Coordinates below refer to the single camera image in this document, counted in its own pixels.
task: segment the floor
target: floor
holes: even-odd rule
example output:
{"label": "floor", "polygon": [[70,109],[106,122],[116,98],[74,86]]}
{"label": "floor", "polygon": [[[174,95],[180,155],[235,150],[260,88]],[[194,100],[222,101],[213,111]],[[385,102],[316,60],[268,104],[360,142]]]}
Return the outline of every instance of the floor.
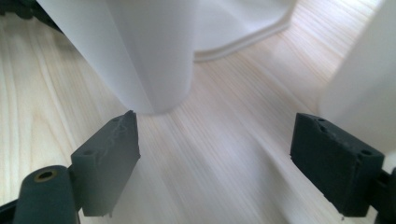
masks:
{"label": "floor", "polygon": [[[82,223],[373,223],[345,218],[290,160],[296,112],[326,84],[380,0],[300,0],[291,27],[194,65],[187,99],[138,115],[141,160],[110,217]],[[78,51],[37,21],[0,18],[0,204],[127,109]]]}

